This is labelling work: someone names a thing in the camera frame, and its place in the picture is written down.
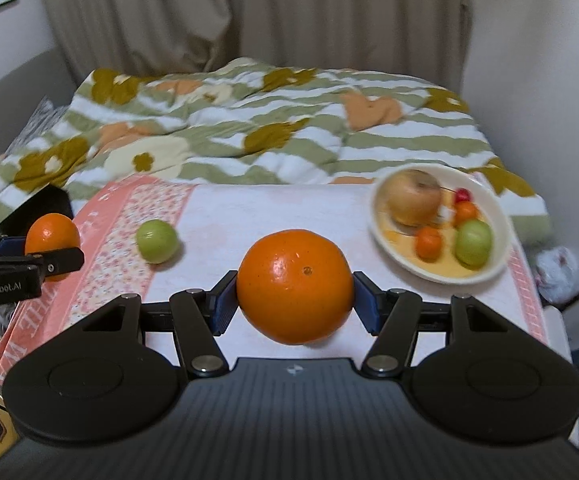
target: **large orange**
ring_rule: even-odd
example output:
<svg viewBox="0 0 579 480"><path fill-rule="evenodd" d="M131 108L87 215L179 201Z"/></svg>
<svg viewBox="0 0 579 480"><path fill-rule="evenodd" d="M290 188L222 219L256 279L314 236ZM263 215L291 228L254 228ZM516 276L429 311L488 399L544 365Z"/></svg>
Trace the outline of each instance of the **large orange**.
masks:
<svg viewBox="0 0 579 480"><path fill-rule="evenodd" d="M238 303L270 339L296 345L339 329L354 300L341 250L311 231L291 229L258 240L238 269Z"/></svg>
<svg viewBox="0 0 579 480"><path fill-rule="evenodd" d="M40 217L32 224L25 237L25 254L80 246L81 237L78 234L78 228L67 216L59 213L49 213ZM56 282L67 276L67 274L59 274L46 280Z"/></svg>

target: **beige curtain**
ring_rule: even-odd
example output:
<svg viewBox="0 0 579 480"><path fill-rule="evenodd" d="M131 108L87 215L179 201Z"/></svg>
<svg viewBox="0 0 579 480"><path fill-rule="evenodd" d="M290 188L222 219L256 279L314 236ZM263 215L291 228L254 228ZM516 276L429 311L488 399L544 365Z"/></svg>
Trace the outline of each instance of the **beige curtain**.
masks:
<svg viewBox="0 0 579 480"><path fill-rule="evenodd" d="M228 0L44 0L77 80L98 67L133 75L225 64Z"/></svg>
<svg viewBox="0 0 579 480"><path fill-rule="evenodd" d="M240 53L280 66L402 73L458 91L469 0L236 0Z"/></svg>

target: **bed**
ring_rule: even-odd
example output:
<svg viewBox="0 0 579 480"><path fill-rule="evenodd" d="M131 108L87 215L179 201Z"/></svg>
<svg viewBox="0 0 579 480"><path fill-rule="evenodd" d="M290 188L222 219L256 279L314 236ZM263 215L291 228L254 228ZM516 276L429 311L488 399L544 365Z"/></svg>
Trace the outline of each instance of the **bed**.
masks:
<svg viewBox="0 0 579 480"><path fill-rule="evenodd" d="M47 184L74 212L111 181L367 184L413 161L484 175L520 240L549 234L542 199L505 170L468 105L420 78L279 68L238 58L215 72L92 72L49 130L0 159L0 221Z"/></svg>

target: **gray headboard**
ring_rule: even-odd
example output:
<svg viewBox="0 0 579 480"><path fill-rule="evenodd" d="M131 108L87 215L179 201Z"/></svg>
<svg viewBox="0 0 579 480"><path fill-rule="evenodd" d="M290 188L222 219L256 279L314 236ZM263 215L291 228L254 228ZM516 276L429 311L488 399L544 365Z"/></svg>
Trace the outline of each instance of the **gray headboard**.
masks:
<svg viewBox="0 0 579 480"><path fill-rule="evenodd" d="M23 129L43 96L57 106L65 105L75 89L56 49L39 54L0 79L0 153Z"/></svg>

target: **green apple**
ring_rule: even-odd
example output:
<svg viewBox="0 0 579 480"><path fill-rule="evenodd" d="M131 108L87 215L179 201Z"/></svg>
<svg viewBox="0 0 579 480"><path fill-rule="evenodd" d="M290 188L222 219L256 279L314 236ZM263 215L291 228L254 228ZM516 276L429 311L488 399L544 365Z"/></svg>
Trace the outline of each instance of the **green apple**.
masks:
<svg viewBox="0 0 579 480"><path fill-rule="evenodd" d="M492 252L492 230L482 220L463 222L456 233L454 255L471 267L482 267Z"/></svg>
<svg viewBox="0 0 579 480"><path fill-rule="evenodd" d="M178 250L176 230L162 220L148 220L136 231L138 252L149 264L162 264Z"/></svg>

